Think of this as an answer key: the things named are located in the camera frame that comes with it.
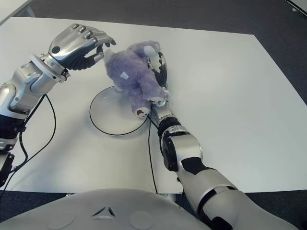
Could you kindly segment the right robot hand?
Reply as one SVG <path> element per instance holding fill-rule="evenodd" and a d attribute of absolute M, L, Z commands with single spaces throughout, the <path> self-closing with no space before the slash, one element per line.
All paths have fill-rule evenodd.
<path fill-rule="evenodd" d="M 167 64 L 166 64 L 165 56 L 163 55 L 161 51 L 158 52 L 158 56 L 159 56 L 158 61 L 160 63 L 159 71 L 154 69 L 150 59 L 147 60 L 147 67 L 154 73 L 158 84 L 161 87 L 164 87 L 166 89 L 167 88 Z"/>

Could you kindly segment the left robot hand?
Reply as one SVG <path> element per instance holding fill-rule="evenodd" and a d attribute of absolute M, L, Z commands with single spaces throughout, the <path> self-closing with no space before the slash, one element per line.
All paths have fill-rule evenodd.
<path fill-rule="evenodd" d="M 83 70 L 104 58 L 103 45 L 116 42 L 104 31 L 74 23 L 53 39 L 48 53 L 66 69 Z"/>

